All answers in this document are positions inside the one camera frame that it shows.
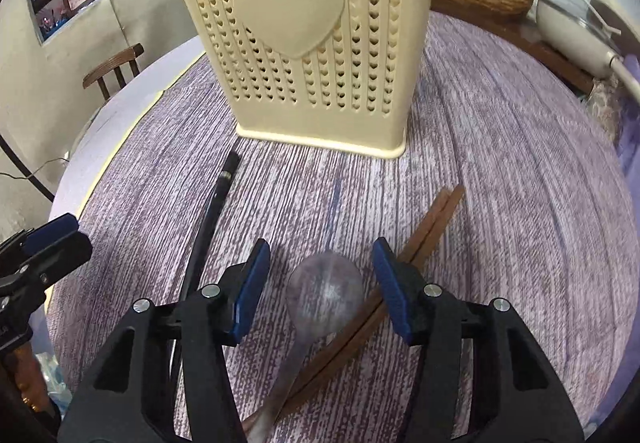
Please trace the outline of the black chopstick gold band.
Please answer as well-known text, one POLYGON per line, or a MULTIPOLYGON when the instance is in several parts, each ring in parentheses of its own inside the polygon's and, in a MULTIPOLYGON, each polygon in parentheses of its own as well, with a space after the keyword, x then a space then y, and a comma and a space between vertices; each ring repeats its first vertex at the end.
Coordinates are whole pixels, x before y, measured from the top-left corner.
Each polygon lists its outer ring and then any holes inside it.
POLYGON ((222 209, 224 209, 224 204, 230 192, 235 173, 238 171, 240 161, 241 157, 234 148, 229 151, 226 159, 224 159, 221 171, 208 196, 203 218, 200 224, 198 224, 198 230, 196 231, 195 241, 190 253, 188 265, 186 266, 186 273, 184 274, 178 302, 186 301, 186 299, 193 295, 195 290, 198 289, 198 284, 200 283, 208 257, 208 250, 212 243, 222 209))

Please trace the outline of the brown chopstick on table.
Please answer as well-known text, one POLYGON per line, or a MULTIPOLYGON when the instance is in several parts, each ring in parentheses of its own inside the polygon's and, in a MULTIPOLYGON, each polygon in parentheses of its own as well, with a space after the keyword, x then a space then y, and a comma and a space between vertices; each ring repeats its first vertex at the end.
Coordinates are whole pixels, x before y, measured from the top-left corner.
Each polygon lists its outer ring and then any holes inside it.
MULTIPOLYGON (((398 255, 400 262, 422 269, 437 248, 440 238, 456 212, 465 193, 464 186, 443 187, 430 209, 398 255)), ((387 316, 380 288, 376 287, 355 318, 307 364, 294 381, 277 421, 299 410, 352 360, 381 326, 387 316)))
MULTIPOLYGON (((447 187, 439 191, 430 209, 401 250, 400 261, 410 263, 418 261, 419 250, 426 246, 427 235, 434 231, 436 220, 444 211, 450 195, 451 190, 447 187)), ((366 329, 369 326, 373 329, 378 328, 383 314, 382 296, 378 288, 375 288, 363 302, 355 317, 337 333, 331 343, 299 371, 280 415, 286 416, 296 411, 324 388, 367 342, 370 335, 367 335, 366 329)))

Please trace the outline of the wooden chair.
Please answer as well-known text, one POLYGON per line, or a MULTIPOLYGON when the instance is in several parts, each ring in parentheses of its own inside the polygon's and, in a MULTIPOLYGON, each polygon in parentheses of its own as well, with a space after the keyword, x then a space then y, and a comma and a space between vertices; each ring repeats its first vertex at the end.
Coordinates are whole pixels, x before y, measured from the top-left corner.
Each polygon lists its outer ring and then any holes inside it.
POLYGON ((82 79, 82 88, 87 90, 91 85, 96 84, 100 89, 103 99, 107 102, 111 98, 111 93, 108 91, 105 76, 110 72, 114 73, 118 87, 125 88, 127 81, 122 73, 122 66, 128 65, 131 71, 131 76, 137 78, 140 74, 140 67, 138 64, 138 58, 144 54, 144 47, 141 43, 136 43, 133 46, 127 47, 124 50, 113 55, 105 62, 101 62, 99 66, 93 68, 82 79))

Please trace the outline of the purple striped tablecloth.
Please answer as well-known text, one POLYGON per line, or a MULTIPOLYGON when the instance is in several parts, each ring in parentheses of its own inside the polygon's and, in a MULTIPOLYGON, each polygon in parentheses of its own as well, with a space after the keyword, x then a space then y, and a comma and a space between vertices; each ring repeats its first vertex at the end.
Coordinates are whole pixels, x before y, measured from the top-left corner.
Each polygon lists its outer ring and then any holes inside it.
POLYGON ((610 139, 535 59, 464 21, 431 17, 405 154, 393 160, 238 140, 209 61, 188 71, 115 151, 93 190, 58 191, 90 237, 87 265, 53 291, 47 314, 76 388, 134 300, 177 299, 198 222, 224 158, 239 173, 210 246, 216 281, 264 238, 271 270, 250 333, 226 356, 236 405, 253 414, 294 331, 282 296, 317 252, 351 259, 376 283, 373 241, 405 246, 438 192, 464 196, 424 263, 458 298, 508 299, 587 421, 620 367, 637 312, 639 239, 610 139))

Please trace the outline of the round steel spoon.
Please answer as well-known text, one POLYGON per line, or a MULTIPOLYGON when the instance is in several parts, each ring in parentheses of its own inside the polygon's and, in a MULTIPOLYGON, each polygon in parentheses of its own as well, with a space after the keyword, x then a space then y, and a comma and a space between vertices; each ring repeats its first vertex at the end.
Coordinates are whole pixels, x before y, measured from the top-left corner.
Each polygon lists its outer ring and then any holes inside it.
POLYGON ((295 267, 286 284, 285 301, 295 330, 294 343, 248 429, 250 442, 265 442, 270 436, 311 345, 340 331, 358 312, 363 301, 362 277, 343 255, 316 253, 295 267))

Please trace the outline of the cream pot with glass lid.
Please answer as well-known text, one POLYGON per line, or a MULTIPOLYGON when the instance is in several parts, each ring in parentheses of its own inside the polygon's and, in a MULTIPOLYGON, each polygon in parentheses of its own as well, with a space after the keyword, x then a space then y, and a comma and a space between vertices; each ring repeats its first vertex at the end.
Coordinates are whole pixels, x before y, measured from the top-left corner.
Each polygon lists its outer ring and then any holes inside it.
POLYGON ((639 102, 639 81, 624 65, 622 54, 603 32, 551 0, 537 0, 536 24, 544 42, 574 65, 600 80, 614 74, 639 102))

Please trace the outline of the cream plastic utensil holder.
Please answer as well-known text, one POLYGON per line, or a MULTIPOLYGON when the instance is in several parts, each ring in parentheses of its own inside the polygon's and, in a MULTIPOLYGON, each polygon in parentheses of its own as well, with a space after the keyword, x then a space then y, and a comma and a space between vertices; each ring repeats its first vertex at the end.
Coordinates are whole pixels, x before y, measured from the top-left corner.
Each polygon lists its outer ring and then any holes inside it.
POLYGON ((239 136, 392 159, 432 0, 183 0, 239 136))

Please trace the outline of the dark wooden counter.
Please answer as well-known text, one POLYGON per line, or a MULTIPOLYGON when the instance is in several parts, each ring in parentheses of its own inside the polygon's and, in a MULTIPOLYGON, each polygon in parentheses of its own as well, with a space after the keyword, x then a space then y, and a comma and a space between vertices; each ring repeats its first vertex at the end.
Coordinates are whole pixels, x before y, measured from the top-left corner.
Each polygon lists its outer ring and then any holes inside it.
POLYGON ((463 20, 495 36, 500 36, 501 39, 538 60, 572 90, 581 91, 586 95, 591 93, 594 85, 591 74, 578 68, 551 45, 544 42, 533 21, 524 17, 496 16, 484 10, 474 10, 472 7, 444 0, 435 0, 432 3, 432 10, 463 20))

